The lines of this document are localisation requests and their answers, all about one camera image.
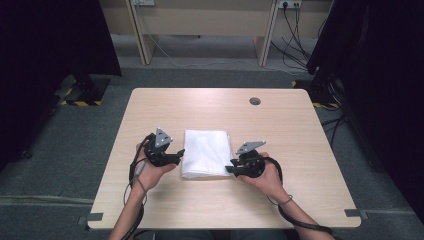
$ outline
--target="black wire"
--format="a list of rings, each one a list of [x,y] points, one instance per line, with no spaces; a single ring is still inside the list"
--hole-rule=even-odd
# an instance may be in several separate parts
[[[137,166],[137,164],[142,160],[137,160],[138,156],[140,155],[141,149],[143,148],[144,144],[146,143],[147,139],[149,139],[151,135],[146,136],[143,141],[140,143],[140,146],[137,149],[137,152],[134,156],[134,160],[130,165],[130,175],[134,174],[134,169],[135,166]],[[124,205],[125,205],[125,195],[127,193],[128,187],[131,186],[131,184],[134,182],[134,178],[138,177],[137,175],[133,175],[133,178],[130,180],[130,182],[128,183],[127,187],[125,188],[125,192],[124,192]],[[140,211],[138,213],[137,218],[135,219],[133,225],[131,226],[131,228],[128,230],[128,232],[122,237],[122,240],[127,240],[131,237],[131,235],[134,233],[134,231],[137,229],[138,225],[140,225],[141,220],[143,219],[143,215],[144,215],[144,205],[147,203],[147,192],[144,192],[145,198],[146,200],[144,202],[141,203],[141,207],[140,207]]]
[[[284,39],[284,37],[281,37],[282,39],[283,39],[283,41],[284,41],[284,43],[286,44],[286,45],[289,45],[289,43]],[[298,49],[298,48],[295,48],[295,47],[293,47],[292,45],[289,45],[289,47],[290,48],[292,48],[292,49],[294,49],[294,50],[296,50],[296,51],[298,51],[299,53],[302,53],[302,50],[300,50],[300,49]]]
[[[306,70],[306,65],[303,63],[303,62],[301,62],[299,59],[297,59],[297,58],[295,58],[295,57],[293,57],[291,54],[289,54],[289,53],[287,53],[287,52],[285,52],[285,51],[283,51],[283,50],[281,50],[279,47],[277,47],[275,44],[274,44],[274,42],[273,41],[271,41],[271,44],[281,53],[281,54],[283,54],[283,63],[284,63],[284,65],[286,65],[287,67],[290,67],[290,68],[295,68],[295,69],[300,69],[300,70]],[[290,59],[292,59],[295,63],[297,63],[297,64],[299,64],[300,66],[302,66],[303,68],[300,68],[300,67],[295,67],[295,66],[290,66],[290,65],[288,65],[286,62],[285,62],[285,59],[284,59],[284,56],[287,56],[287,57],[289,57]]]
[[[296,9],[295,33],[297,32],[297,43],[298,43],[300,49],[302,50],[303,57],[305,58],[306,61],[309,61],[310,54],[308,52],[306,52],[305,49],[303,49],[302,43],[300,42],[300,35],[299,35],[300,7],[299,7],[299,5],[295,4],[295,9]]]
[[[278,171],[278,177],[280,178],[281,184],[283,184],[283,171],[281,170],[281,166],[280,166],[280,164],[279,164],[276,160],[274,160],[274,159],[272,159],[272,158],[270,158],[270,157],[264,157],[264,158],[262,158],[262,159],[264,159],[264,160],[266,160],[266,161],[270,161],[271,163],[273,163],[273,164],[275,165],[275,167],[277,168],[277,171]],[[307,229],[316,230],[316,231],[327,232],[327,233],[329,233],[330,235],[332,235],[332,234],[333,234],[333,231],[331,230],[331,228],[326,227],[326,226],[315,225],[315,224],[309,224],[309,223],[304,223],[304,222],[298,221],[298,220],[296,220],[296,219],[292,218],[291,216],[287,215],[287,214],[284,212],[283,208],[282,208],[280,205],[278,205],[278,204],[277,204],[277,206],[278,206],[278,211],[280,212],[281,216],[282,216],[284,219],[286,219],[288,222],[292,223],[293,225],[296,225],[296,226],[299,226],[299,227],[303,227],[303,228],[307,228]]]
[[[288,20],[288,18],[287,18],[287,14],[286,14],[286,11],[284,10],[284,18],[286,19],[286,22],[287,22],[287,25],[289,26],[289,29],[290,29],[290,32],[291,32],[291,34],[292,34],[292,37],[290,38],[290,41],[287,43],[286,41],[285,41],[285,39],[283,38],[283,41],[287,44],[287,46],[286,46],[286,48],[284,49],[284,52],[286,52],[287,51],[287,48],[290,46],[291,48],[294,48],[296,51],[298,51],[298,52],[300,52],[300,53],[302,53],[302,55],[303,55],[303,57],[305,58],[305,60],[306,61],[308,61],[309,60],[309,53],[307,53],[303,48],[302,48],[302,44],[301,44],[301,42],[300,42],[300,37],[299,37],[299,18],[300,18],[300,13],[299,13],[299,8],[298,7],[296,7],[296,27],[295,27],[295,29],[294,29],[294,31],[293,31],[293,28],[291,27],[291,24],[290,24],[290,22],[289,22],[289,20]],[[294,40],[294,42],[296,43],[296,45],[300,48],[300,49],[297,49],[297,48],[295,48],[295,47],[293,47],[293,46],[291,46],[291,42],[292,42],[292,40]]]
[[[340,118],[336,118],[336,119],[331,119],[331,120],[327,120],[327,121],[324,121],[324,122],[322,122],[321,123],[321,126],[325,126],[325,125],[327,125],[327,124],[330,124],[330,123],[333,123],[333,122],[336,122],[336,121],[338,121]]]
[[[334,90],[334,88],[333,88],[333,86],[332,86],[332,84],[330,83],[329,85],[328,85],[328,92],[330,92],[330,94],[331,94],[331,96],[333,97],[333,99],[338,103],[338,104],[342,104],[342,102],[340,101],[340,99],[339,99],[339,97],[340,96],[336,96],[336,95],[339,95],[339,94],[337,94],[337,92]]]
[[[284,18],[286,19],[287,25],[289,26],[290,32],[292,34],[292,39],[294,39],[295,43],[300,48],[300,50],[301,50],[301,52],[303,54],[303,57],[306,60],[308,60],[309,59],[308,58],[308,54],[309,53],[306,53],[306,51],[302,48],[302,44],[300,43],[300,38],[299,38],[299,18],[300,18],[299,8],[296,7],[296,28],[295,28],[294,31],[293,31],[293,28],[291,27],[291,24],[290,24],[290,22],[289,22],[289,20],[287,18],[286,11],[283,11],[283,12],[284,12]]]
[[[341,126],[344,122],[345,122],[345,121],[341,121],[341,122],[339,123],[338,127],[339,127],[339,126]],[[328,133],[329,131],[333,130],[335,127],[336,127],[336,126],[333,126],[333,127],[329,128],[329,129],[325,130],[324,132],[325,132],[325,133]]]
[[[331,136],[331,141],[330,141],[330,147],[331,147],[331,149],[333,149],[334,136],[336,136],[337,127],[339,126],[340,122],[344,119],[344,117],[345,117],[344,115],[341,116],[339,118],[339,120],[337,120],[336,126],[334,126],[333,135]]]

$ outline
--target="human hand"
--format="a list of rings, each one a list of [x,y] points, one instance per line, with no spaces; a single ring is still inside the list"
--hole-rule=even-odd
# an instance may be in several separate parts
[[[140,144],[137,144],[136,151],[138,150],[139,147],[140,147]],[[176,164],[168,164],[168,165],[165,165],[163,167],[155,167],[146,158],[146,155],[144,154],[143,148],[140,150],[140,154],[138,155],[137,161],[144,159],[143,161],[145,161],[145,166],[144,166],[143,170],[141,171],[140,175],[138,176],[138,179],[143,184],[144,189],[146,191],[148,191],[148,190],[154,188],[158,184],[159,180],[161,179],[161,177],[165,173],[171,171],[177,165]],[[140,164],[141,164],[141,162],[137,164],[135,169],[137,169]],[[140,184],[133,184],[133,189],[134,189],[134,187],[137,188],[137,187],[141,187],[141,186],[140,186]]]
[[[268,153],[260,153],[262,157],[269,157]],[[242,182],[250,184],[258,188],[265,196],[270,198],[276,198],[285,193],[286,191],[281,184],[280,178],[278,176],[278,170],[274,164],[265,161],[265,170],[261,176],[257,178],[250,178],[248,176],[241,175],[238,177]]]

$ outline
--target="wall outlet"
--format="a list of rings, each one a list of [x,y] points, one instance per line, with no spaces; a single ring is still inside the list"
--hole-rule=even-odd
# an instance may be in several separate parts
[[[155,0],[132,0],[134,6],[155,6]]]
[[[302,5],[302,0],[280,0],[280,4],[278,5],[278,8],[284,9],[284,2],[287,2],[287,9],[296,9],[300,8],[300,5]]]

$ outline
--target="folded white towel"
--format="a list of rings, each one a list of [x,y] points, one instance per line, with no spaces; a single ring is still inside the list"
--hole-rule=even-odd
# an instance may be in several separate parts
[[[225,169],[232,166],[229,136],[225,131],[186,130],[183,178],[230,176]]]

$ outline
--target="metal gripper jaw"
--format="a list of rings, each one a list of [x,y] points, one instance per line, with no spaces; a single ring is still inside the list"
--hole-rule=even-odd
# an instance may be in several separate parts
[[[233,173],[236,177],[240,175],[251,178],[261,176],[265,170],[265,160],[255,149],[265,143],[265,141],[243,143],[236,152],[236,154],[240,154],[239,159],[232,159],[233,166],[225,166],[227,171]]]
[[[173,141],[168,134],[166,134],[162,129],[156,129],[156,135],[150,134],[149,142],[144,148],[144,153],[156,167],[162,167],[171,163],[178,165],[181,161],[181,157],[184,155],[184,149],[177,152],[177,154],[166,154],[165,151],[168,149],[170,143]]]

